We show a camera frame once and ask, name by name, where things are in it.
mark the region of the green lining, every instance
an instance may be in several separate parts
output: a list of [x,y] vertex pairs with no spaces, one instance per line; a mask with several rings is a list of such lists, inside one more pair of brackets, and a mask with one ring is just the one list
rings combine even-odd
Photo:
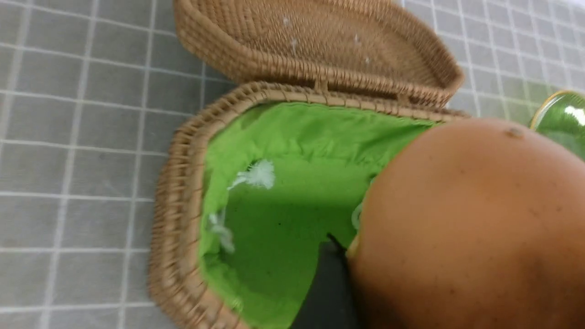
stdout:
[[[248,110],[216,135],[206,155],[199,259],[201,275],[252,327],[290,326],[311,284],[327,232],[348,245],[351,214],[370,180],[408,143],[434,126],[321,104],[279,103]],[[274,163],[271,190],[241,184],[237,172]],[[226,205],[236,251],[207,231]]]

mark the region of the white grid line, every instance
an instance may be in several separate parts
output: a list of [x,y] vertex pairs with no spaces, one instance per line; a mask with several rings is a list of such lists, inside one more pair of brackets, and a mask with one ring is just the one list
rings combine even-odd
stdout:
[[[148,100],[148,86],[149,86],[149,79],[150,79],[150,62],[152,60],[152,50],[153,50],[153,30],[154,30],[154,23],[156,19],[156,9],[157,9],[157,0],[150,1],[150,30],[148,33],[148,44],[146,48],[146,72],[144,73],[144,81],[142,86],[142,107],[146,108],[146,103]],[[142,154],[142,144],[143,144],[143,135],[144,135],[144,120],[146,117],[146,113],[144,111],[140,112],[140,119],[138,125],[138,142],[136,143],[136,161],[134,167],[134,177],[132,178],[132,202],[130,204],[130,218],[128,220],[128,228],[126,231],[126,252],[124,253],[124,262],[122,268],[122,282],[121,282],[121,293],[120,293],[120,308],[118,310],[118,329],[124,329],[125,322],[126,322],[126,299],[128,298],[128,280],[129,280],[129,272],[130,272],[130,257],[131,248],[132,248],[132,239],[133,239],[133,230],[134,230],[134,221],[136,221],[136,202],[134,201],[136,197],[138,197],[138,183],[139,183],[139,173],[140,173],[140,166],[141,166],[141,154]]]
[[[0,139],[0,142],[9,144],[9,145],[29,145],[29,146],[46,146],[48,148],[60,148],[60,149],[68,149],[68,150],[84,150],[84,151],[96,151],[96,152],[104,152],[104,153],[118,153],[118,154],[138,154],[135,150],[124,150],[124,149],[108,149],[108,148],[99,148],[96,146],[78,146],[78,145],[69,145],[69,144],[58,144],[58,143],[49,143],[49,142],[41,142],[38,140],[20,140],[20,139]],[[141,152],[140,155],[154,155],[154,156],[167,156],[167,153],[164,152],[152,152],[152,151],[144,151]]]
[[[549,5],[549,9],[550,9],[550,15],[554,17],[554,15],[555,15],[555,7],[552,5],[552,1],[549,1],[548,2],[548,5]],[[560,51],[560,60],[563,63],[563,71],[565,72],[565,78],[566,78],[565,81],[568,82],[568,86],[567,87],[574,87],[573,79],[571,78],[571,74],[569,73],[569,70],[567,69],[567,63],[565,63],[565,48],[562,47],[560,45],[561,42],[559,42],[559,41],[561,41],[561,38],[560,38],[560,35],[559,35],[559,30],[557,29],[556,22],[553,22],[552,29],[555,32],[555,36],[557,38],[556,44],[557,44],[557,47],[559,48],[559,51]]]
[[35,94],[32,92],[19,92],[19,91],[10,91],[10,90],[2,90],[0,89],[0,94],[5,95],[13,95],[13,96],[22,96],[22,97],[32,97],[32,98],[48,98],[51,100],[62,101],[62,102],[73,102],[73,103],[82,103],[84,105],[99,105],[103,107],[117,107],[120,109],[132,109],[135,111],[146,111],[158,114],[169,114],[169,115],[179,115],[184,117],[192,116],[192,113],[183,113],[183,112],[176,112],[176,111],[167,111],[165,109],[156,109],[156,108],[142,108],[130,105],[123,105],[117,103],[108,103],[108,102],[99,102],[99,101],[89,101],[89,100],[77,100],[75,98],[68,98],[68,97],[61,97],[61,96],[54,96],[48,94]]
[[[95,17],[97,16],[99,9],[99,0],[93,0],[92,7],[91,7],[91,18],[90,18],[90,26],[87,31],[87,39],[85,41],[85,54],[83,59],[83,65],[81,68],[81,74],[79,78],[79,86],[77,89],[77,104],[75,105],[75,112],[73,115],[73,124],[71,129],[71,136],[70,142],[71,149],[67,152],[67,161],[65,164],[65,174],[63,177],[63,185],[61,187],[62,194],[69,194],[69,189],[71,187],[71,179],[73,177],[73,166],[75,162],[75,151],[74,148],[77,144],[77,137],[79,135],[79,128],[81,122],[81,112],[83,110],[83,104],[80,102],[84,99],[85,90],[87,89],[87,75],[90,69],[90,54],[91,48],[93,46],[93,39],[95,33]],[[51,256],[51,263],[49,266],[49,275],[47,276],[47,289],[45,291],[45,298],[44,298],[44,306],[47,307],[47,310],[43,310],[41,314],[41,322],[40,328],[41,329],[48,329],[49,321],[51,317],[51,311],[48,309],[49,306],[53,304],[53,296],[55,291],[55,285],[57,281],[57,271],[59,266],[59,257],[60,257],[60,248],[61,243],[63,242],[63,231],[65,227],[65,221],[67,218],[67,204],[69,199],[62,198],[59,211],[57,216],[57,227],[54,233],[54,246],[55,251]]]
[[[77,60],[85,60],[85,56],[80,56],[80,55],[77,55],[77,54],[71,54],[71,53],[66,53],[66,52],[58,52],[58,51],[55,51],[55,50],[42,49],[42,48],[36,48],[36,47],[17,46],[17,45],[10,44],[10,43],[2,43],[2,42],[0,42],[0,47],[10,48],[10,49],[22,49],[24,51],[31,52],[31,53],[54,55],[54,56],[62,56],[62,57],[67,57],[67,58],[70,58],[70,59],[77,59]],[[102,59],[102,58],[98,58],[98,57],[91,57],[91,56],[89,56],[88,58],[90,60],[90,63],[108,64],[108,65],[119,66],[119,67],[133,68],[135,70],[145,70],[145,69],[148,69],[151,72],[166,73],[166,74],[171,74],[171,75],[174,75],[174,76],[180,76],[180,77],[192,78],[192,79],[202,79],[202,76],[199,75],[199,74],[193,74],[193,73],[186,73],[186,72],[168,70],[166,68],[161,68],[161,67],[150,67],[150,66],[148,66],[148,68],[147,68],[146,66],[143,66],[143,65],[123,63],[121,61],[115,61],[115,60],[109,60],[109,59]],[[233,83],[233,82],[231,82],[229,80],[221,79],[221,78],[213,78],[213,77],[210,77],[209,80],[210,81],[222,82],[222,83]]]
[[[483,5],[483,9],[487,12],[486,2],[481,1],[481,4]],[[487,25],[487,31],[488,31],[488,35],[490,38],[490,44],[495,44],[494,31],[492,29],[492,26],[489,24]],[[500,73],[500,61],[498,59],[498,54],[496,53],[495,48],[490,47],[490,49],[491,49],[491,55],[492,55],[492,57],[494,57],[494,65],[495,65],[495,70],[496,70],[495,76],[496,76],[496,80],[497,80],[496,82],[498,84],[498,92],[500,93],[499,99],[500,99],[502,106],[503,106],[504,116],[505,116],[506,120],[509,120],[510,119],[510,109],[508,109],[508,104],[504,101],[504,86],[502,83],[502,74]]]
[[55,193],[34,193],[34,192],[18,192],[18,191],[1,191],[0,197],[30,197],[30,198],[52,198],[70,200],[95,200],[95,201],[132,201],[138,202],[153,202],[153,198],[131,198],[131,197],[111,197],[111,196],[83,196],[79,194],[55,194]]
[[[433,8],[433,18],[435,20],[435,31],[437,30],[437,19],[436,19],[436,9],[435,9],[435,0],[432,0],[431,2]],[[462,5],[461,5],[461,1],[457,0],[457,6],[459,7],[460,11],[463,11]],[[475,86],[475,77],[473,74],[473,67],[474,64],[472,63],[472,56],[471,56],[471,52],[469,51],[469,42],[467,42],[467,29],[465,27],[465,21],[464,21],[464,17],[463,15],[459,15],[459,22],[462,26],[462,31],[463,31],[463,44],[465,46],[465,55],[467,57],[467,62],[469,63],[469,77],[467,77],[469,79],[469,84],[471,85],[472,89],[475,90],[476,86]],[[481,108],[479,107],[479,97],[477,96],[477,93],[473,93],[473,101],[475,102],[475,108],[476,108],[476,116],[481,116]]]
[[[15,306],[15,307],[0,307],[0,314],[2,313],[29,313],[29,312],[51,312],[51,311],[73,311],[73,310],[105,310],[117,309],[120,304],[85,304],[85,305],[52,305],[46,306]],[[128,303],[126,307],[154,307],[154,303]]]
[[150,252],[150,249],[144,248],[133,248],[133,249],[122,249],[122,248],[9,248],[0,247],[0,253],[125,253],[127,251],[133,253],[146,253]]
[[[29,27],[30,27],[30,6],[32,5],[33,0],[27,0],[24,12],[20,17],[20,26],[18,28],[18,37],[16,40],[16,51],[12,57],[12,64],[11,64],[11,72],[8,81],[8,91],[12,92],[16,89],[16,83],[18,82],[18,76],[20,73],[20,67],[22,65],[22,57],[24,54],[24,50],[22,46],[26,42],[26,38],[29,34]],[[8,133],[8,122],[10,121],[12,104],[14,102],[14,95],[7,93],[7,97],[4,99],[4,111],[2,111],[1,118],[0,118],[0,138],[4,138]],[[0,142],[0,172],[2,170],[2,151],[4,150],[4,143]]]
[[[12,6],[17,6],[17,7],[26,7],[26,5],[19,3],[19,2],[11,2],[8,0],[0,0],[0,4],[7,4],[7,5],[12,5]],[[63,16],[70,16],[70,17],[76,17],[76,18],[83,18],[83,19],[87,19],[90,20],[91,17],[87,16],[87,15],[83,15],[80,13],[74,13],[74,12],[68,12],[68,11],[61,11],[59,9],[53,9],[53,8],[48,8],[48,7],[43,7],[43,6],[39,6],[39,5],[31,5],[30,6],[32,9],[37,10],[37,11],[42,11],[42,12],[48,12],[48,13],[54,13],[57,15],[63,15]],[[124,28],[129,28],[129,29],[134,29],[134,30],[141,30],[141,31],[149,31],[149,28],[146,28],[144,26],[138,26],[138,25],[132,25],[132,24],[128,24],[128,23],[123,23],[123,22],[118,22],[117,20],[111,20],[111,19],[107,19],[107,18],[101,18],[101,17],[96,17],[95,18],[96,22],[99,23],[109,23],[112,25],[118,25],[118,26],[122,26]],[[153,30],[154,33],[156,34],[161,34],[161,35],[167,35],[167,36],[174,36],[177,37],[177,35],[174,32],[171,31],[166,31],[166,30]]]

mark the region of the woven rattan basket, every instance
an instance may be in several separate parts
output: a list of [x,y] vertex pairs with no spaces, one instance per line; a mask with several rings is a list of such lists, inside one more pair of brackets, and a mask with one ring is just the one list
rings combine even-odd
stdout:
[[435,122],[465,118],[443,109],[463,76],[435,34],[389,0],[175,0],[174,6],[183,45],[244,84],[175,134],[156,194],[150,294],[180,328],[245,329],[198,270],[209,141],[248,109],[271,102]]

